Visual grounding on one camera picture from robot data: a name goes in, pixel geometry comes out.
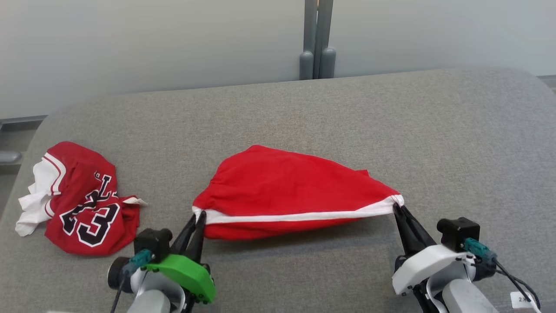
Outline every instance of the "white wall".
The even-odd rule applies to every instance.
[[[338,0],[335,77],[474,65],[556,74],[554,0]]]
[[[3,0],[0,119],[125,92],[297,80],[300,0]]]

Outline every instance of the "white trim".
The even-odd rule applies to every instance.
[[[62,162],[60,162],[60,160],[53,157],[52,154],[46,152],[44,154],[44,156],[48,161],[52,162],[52,164],[54,164],[58,168],[58,170],[60,170],[59,176],[54,181],[54,185],[52,187],[52,191],[54,192],[54,194],[59,194],[59,192],[60,192],[60,189],[59,189],[60,183],[62,182],[62,179],[66,175],[66,167],[64,166],[64,164]]]
[[[321,221],[325,219],[340,218],[363,218],[390,214],[393,212],[394,203],[404,205],[404,198],[401,194],[388,196],[384,200],[369,204],[354,211],[334,211],[334,212],[308,212],[284,215],[259,215],[259,216],[229,216],[222,212],[207,209],[203,210],[193,206],[193,213],[199,218],[202,211],[207,213],[206,224],[218,223],[242,223],[242,222],[301,222],[301,221]]]
[[[145,201],[143,201],[142,199],[138,199],[136,197],[129,197],[128,199],[125,199],[122,202],[127,203],[127,204],[139,204],[139,205],[142,205],[142,206],[147,206],[148,205]]]
[[[52,208],[50,207],[50,201],[52,199],[48,200],[45,204],[44,204],[44,208],[46,209],[46,213],[48,215],[50,215],[50,218],[54,217],[54,211],[52,210]]]

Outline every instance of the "gray fabric surface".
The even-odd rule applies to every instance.
[[[0,223],[2,310],[106,312],[115,256],[67,255],[39,228],[20,238],[17,198],[47,148],[71,140],[117,167],[118,193],[149,202],[140,230],[177,233],[225,157],[262,144],[318,155],[399,190],[440,240],[436,222],[466,216],[481,241],[556,311],[556,96],[503,69],[435,70],[109,97],[49,116],[28,150]],[[217,301],[197,312],[418,312],[395,296],[403,252],[393,216],[253,242],[206,241]],[[130,246],[118,255],[130,256]],[[511,312],[511,283],[478,283]],[[120,311],[131,303],[124,294]]]

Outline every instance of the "white fabric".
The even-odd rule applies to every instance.
[[[48,153],[35,164],[35,182],[28,188],[31,194],[19,199],[24,211],[16,222],[16,232],[20,236],[32,234],[39,223],[52,218],[54,212],[49,202],[53,195],[60,194],[59,185],[65,173],[66,167]]]
[[[146,203],[142,199],[139,199],[139,198],[136,198],[136,197],[129,197],[122,202],[127,203],[127,204],[140,204],[141,206],[144,206],[144,207],[148,205],[148,203]]]
[[[259,216],[229,216],[216,210],[203,210],[193,206],[193,213],[199,218],[202,211],[207,214],[206,224],[217,223],[242,223],[242,222],[299,222],[299,221],[318,221],[323,219],[340,218],[364,218],[393,213],[394,203],[404,205],[404,197],[401,194],[392,195],[384,200],[369,204],[354,211],[335,211],[335,212],[309,212],[284,215],[259,215]]]

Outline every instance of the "label sticker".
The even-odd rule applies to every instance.
[[[529,297],[529,299],[531,299],[531,301],[535,301],[535,298],[533,298],[533,296],[528,293],[525,292],[527,294],[527,296]],[[512,307],[514,309],[522,309],[525,307],[528,308],[532,308],[533,305],[531,304],[531,302],[527,301],[527,298],[525,298],[521,292],[519,291],[514,291],[514,292],[510,292],[510,298],[512,298]]]

